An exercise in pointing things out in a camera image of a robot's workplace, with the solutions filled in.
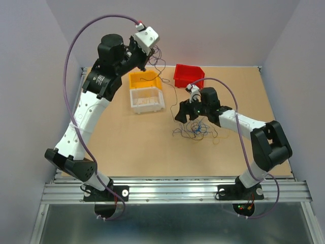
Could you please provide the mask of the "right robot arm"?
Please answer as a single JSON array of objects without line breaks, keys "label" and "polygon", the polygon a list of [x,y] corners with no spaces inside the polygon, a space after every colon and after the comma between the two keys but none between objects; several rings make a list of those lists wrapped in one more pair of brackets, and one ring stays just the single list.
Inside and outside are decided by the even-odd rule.
[{"label": "right robot arm", "polygon": [[253,161],[239,175],[235,184],[225,188],[225,196],[246,198],[275,166],[288,160],[293,151],[278,121],[264,122],[239,114],[228,106],[222,106],[217,92],[212,87],[198,88],[188,85],[189,99],[180,102],[175,120],[186,123],[204,116],[212,124],[238,133],[239,138],[251,142]]}]

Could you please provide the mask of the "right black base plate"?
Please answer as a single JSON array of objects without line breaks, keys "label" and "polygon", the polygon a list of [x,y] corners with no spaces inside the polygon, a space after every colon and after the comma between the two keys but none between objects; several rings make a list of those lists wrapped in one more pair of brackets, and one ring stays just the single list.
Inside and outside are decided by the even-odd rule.
[{"label": "right black base plate", "polygon": [[218,185],[215,199],[220,201],[263,200],[264,194],[260,184],[248,189],[239,184]]}]

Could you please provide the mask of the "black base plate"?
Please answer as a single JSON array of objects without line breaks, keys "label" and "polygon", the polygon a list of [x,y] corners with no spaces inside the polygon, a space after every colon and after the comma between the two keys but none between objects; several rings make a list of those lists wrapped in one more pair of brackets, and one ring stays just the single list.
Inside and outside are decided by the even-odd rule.
[{"label": "black base plate", "polygon": [[218,185],[215,199],[220,201],[263,200],[264,194],[260,184],[248,189],[239,184]]},{"label": "black base plate", "polygon": [[[119,198],[116,198],[107,190],[99,191],[92,186],[82,185],[80,186],[81,191],[84,193],[83,201],[84,202],[113,202],[120,201]],[[119,195],[125,202],[128,201],[129,196],[129,186],[114,186],[113,191]]]}]

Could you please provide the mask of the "aluminium mounting rail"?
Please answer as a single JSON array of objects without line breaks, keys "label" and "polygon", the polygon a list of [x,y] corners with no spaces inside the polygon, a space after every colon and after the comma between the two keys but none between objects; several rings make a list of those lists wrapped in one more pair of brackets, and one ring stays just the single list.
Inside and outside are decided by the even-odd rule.
[{"label": "aluminium mounting rail", "polygon": [[[233,177],[167,177],[139,178],[116,177],[116,186],[129,187],[128,204],[208,204],[218,203],[215,193],[220,185],[231,185]],[[273,203],[279,195],[279,202],[311,202],[312,197],[305,181],[293,178],[268,178],[262,182],[264,199],[262,203]],[[59,177],[43,189],[42,204],[83,204],[81,182],[71,177]]]}]

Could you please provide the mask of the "yellow plastic bin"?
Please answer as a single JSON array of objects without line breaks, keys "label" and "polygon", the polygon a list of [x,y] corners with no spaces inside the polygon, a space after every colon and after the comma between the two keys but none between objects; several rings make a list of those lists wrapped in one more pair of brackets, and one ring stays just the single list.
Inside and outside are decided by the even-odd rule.
[{"label": "yellow plastic bin", "polygon": [[162,90],[161,80],[155,71],[129,73],[128,78],[130,89],[156,87]]}]

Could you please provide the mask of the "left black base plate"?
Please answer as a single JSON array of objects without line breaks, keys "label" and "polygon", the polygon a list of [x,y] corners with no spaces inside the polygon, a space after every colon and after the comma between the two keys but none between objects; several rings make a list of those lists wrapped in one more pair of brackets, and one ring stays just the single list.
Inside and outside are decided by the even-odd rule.
[{"label": "left black base plate", "polygon": [[[119,198],[116,198],[107,190],[99,191],[92,186],[82,185],[80,186],[81,191],[84,193],[83,201],[84,202],[113,202],[120,201]],[[129,186],[114,186],[113,191],[119,195],[125,202],[128,201],[129,196]]]}]

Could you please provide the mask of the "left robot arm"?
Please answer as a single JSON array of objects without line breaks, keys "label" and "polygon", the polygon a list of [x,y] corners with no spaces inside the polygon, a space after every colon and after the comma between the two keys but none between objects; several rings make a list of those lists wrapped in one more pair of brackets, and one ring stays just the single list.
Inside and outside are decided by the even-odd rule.
[{"label": "left robot arm", "polygon": [[151,34],[148,30],[132,35],[127,46],[118,34],[103,36],[97,47],[99,57],[82,86],[83,91],[73,119],[59,143],[45,152],[45,158],[49,162],[91,186],[101,200],[112,197],[113,182],[98,171],[94,159],[85,158],[89,150],[84,146],[90,140],[102,113],[121,87],[122,76],[134,68],[144,71],[158,41],[159,35]]}]

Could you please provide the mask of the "red plastic bin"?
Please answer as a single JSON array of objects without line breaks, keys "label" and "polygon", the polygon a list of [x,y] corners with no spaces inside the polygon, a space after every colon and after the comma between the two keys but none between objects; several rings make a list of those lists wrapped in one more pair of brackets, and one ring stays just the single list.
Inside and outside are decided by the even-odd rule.
[{"label": "red plastic bin", "polygon": [[201,67],[177,64],[174,72],[174,85],[177,88],[186,88],[189,84],[205,77]]}]

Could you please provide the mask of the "white plastic bin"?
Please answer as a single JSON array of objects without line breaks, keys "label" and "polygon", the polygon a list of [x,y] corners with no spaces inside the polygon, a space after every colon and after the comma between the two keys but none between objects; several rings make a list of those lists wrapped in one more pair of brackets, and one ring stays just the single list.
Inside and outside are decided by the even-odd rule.
[{"label": "white plastic bin", "polygon": [[163,91],[155,86],[130,89],[129,94],[131,109],[136,114],[165,109]]}]

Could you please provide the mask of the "left aluminium side rail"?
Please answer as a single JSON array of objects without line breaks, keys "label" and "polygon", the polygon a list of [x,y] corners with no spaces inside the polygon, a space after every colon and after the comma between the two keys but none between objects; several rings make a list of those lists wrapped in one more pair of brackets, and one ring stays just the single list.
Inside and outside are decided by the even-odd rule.
[{"label": "left aluminium side rail", "polygon": [[68,114],[70,117],[70,123],[63,135],[60,139],[59,143],[54,147],[55,151],[63,156],[63,162],[60,163],[60,167],[62,171],[65,170],[64,166],[66,163],[72,165],[73,162],[79,162],[84,160],[85,156],[85,135],[81,135],[81,122],[74,115],[74,110],[71,108],[68,94],[67,94],[67,68],[68,68],[68,60],[66,60],[63,68],[63,98],[66,104],[66,108],[68,110]]}]

